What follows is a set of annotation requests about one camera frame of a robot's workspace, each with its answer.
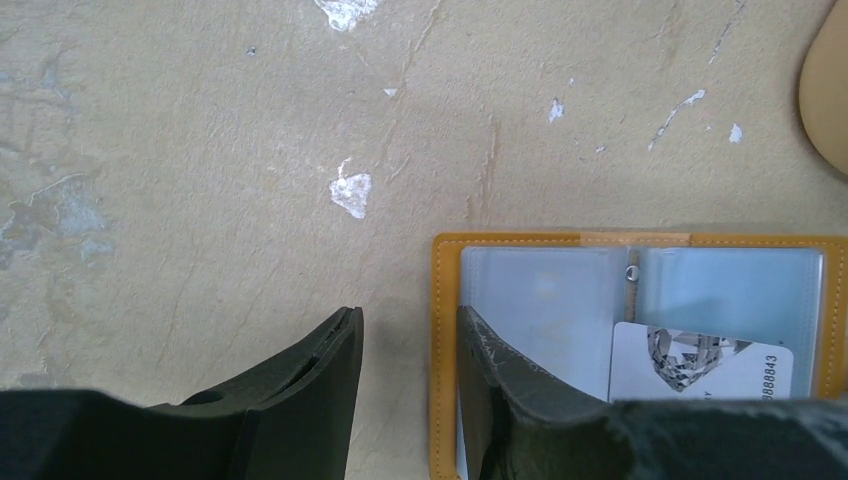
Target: worn beige surface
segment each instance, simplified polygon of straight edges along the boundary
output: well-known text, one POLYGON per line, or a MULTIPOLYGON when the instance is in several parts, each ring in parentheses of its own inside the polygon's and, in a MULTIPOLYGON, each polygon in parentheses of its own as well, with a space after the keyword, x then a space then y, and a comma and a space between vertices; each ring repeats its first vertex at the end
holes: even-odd
POLYGON ((0 3, 4 386, 176 402, 361 305, 348 478, 426 478, 437 232, 848 232, 796 112, 826 0, 0 3))

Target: tan leather border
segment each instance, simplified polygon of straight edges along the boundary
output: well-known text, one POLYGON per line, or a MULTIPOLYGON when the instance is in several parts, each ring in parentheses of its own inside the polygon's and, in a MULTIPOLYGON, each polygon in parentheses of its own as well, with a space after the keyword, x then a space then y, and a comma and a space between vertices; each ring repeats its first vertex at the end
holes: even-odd
POLYGON ((843 237, 801 235, 679 234, 650 232, 451 232, 436 237, 430 304, 430 478, 459 479, 456 472, 456 307, 462 249, 469 246, 564 247, 597 244, 797 248, 825 254, 824 299, 816 359, 816 395, 835 398, 843 386, 848 295, 843 237))

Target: white paint chip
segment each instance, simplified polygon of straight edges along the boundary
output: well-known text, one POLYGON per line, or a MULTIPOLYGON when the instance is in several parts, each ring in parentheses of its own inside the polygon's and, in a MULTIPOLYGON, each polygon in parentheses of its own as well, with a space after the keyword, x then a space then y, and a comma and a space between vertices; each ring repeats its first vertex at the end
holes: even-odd
POLYGON ((382 0, 314 0, 327 14, 330 27, 340 32, 353 30, 357 22, 377 10, 382 0))
POLYGON ((348 162, 350 158, 339 165, 338 180, 330 182, 330 199, 347 210, 353 218, 363 219, 368 194, 371 193, 371 175, 359 173, 345 177, 344 167, 348 162))
POLYGON ((733 124, 733 127, 730 129, 730 137, 728 137, 730 143, 739 143, 742 141, 742 129, 739 128, 739 125, 733 124))
POLYGON ((565 105, 558 98, 554 98, 553 103, 551 103, 551 113, 548 114, 548 123, 554 123, 554 120, 563 115, 565 115, 565 105))
POLYGON ((665 135, 666 130, 668 130, 668 126, 671 125, 671 121, 674 119, 674 117, 677 115, 677 112, 679 112, 681 108, 687 106, 691 107, 695 104, 695 102, 704 98, 706 94, 707 91, 701 89, 693 93, 691 97, 678 103, 677 106, 671 110, 671 113, 669 113, 668 118, 665 120, 665 123, 662 124, 662 126, 657 130, 657 133, 654 134, 654 138, 652 138, 651 143, 648 144, 648 151, 651 152, 654 150, 654 145, 657 143, 660 137, 665 135))

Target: diamond image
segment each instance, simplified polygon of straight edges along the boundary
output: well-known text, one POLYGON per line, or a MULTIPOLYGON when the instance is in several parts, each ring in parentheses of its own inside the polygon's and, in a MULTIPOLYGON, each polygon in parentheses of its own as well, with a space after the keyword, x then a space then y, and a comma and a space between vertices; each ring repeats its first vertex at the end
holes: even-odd
POLYGON ((751 342, 665 328, 648 328, 648 353, 654 371, 676 392, 682 392, 751 342))

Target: card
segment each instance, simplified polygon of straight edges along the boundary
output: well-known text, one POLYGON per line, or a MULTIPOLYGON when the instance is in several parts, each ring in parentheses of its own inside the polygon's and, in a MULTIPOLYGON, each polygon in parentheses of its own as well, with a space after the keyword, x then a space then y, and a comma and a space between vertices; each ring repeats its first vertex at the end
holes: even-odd
POLYGON ((609 401, 785 399, 792 364, 785 347, 619 322, 609 401))

